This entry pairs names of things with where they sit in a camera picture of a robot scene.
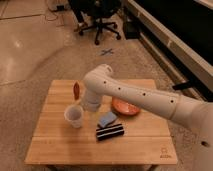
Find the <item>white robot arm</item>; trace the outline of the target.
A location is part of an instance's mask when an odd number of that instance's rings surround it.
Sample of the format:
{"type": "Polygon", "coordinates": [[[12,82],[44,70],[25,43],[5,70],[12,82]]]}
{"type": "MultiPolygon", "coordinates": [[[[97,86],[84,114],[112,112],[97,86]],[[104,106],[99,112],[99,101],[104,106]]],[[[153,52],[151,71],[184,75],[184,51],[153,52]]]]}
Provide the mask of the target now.
{"type": "Polygon", "coordinates": [[[192,171],[213,171],[213,102],[130,85],[112,75],[113,69],[101,64],[84,76],[82,105],[87,111],[97,111],[106,95],[182,125],[197,135],[192,171]]]}

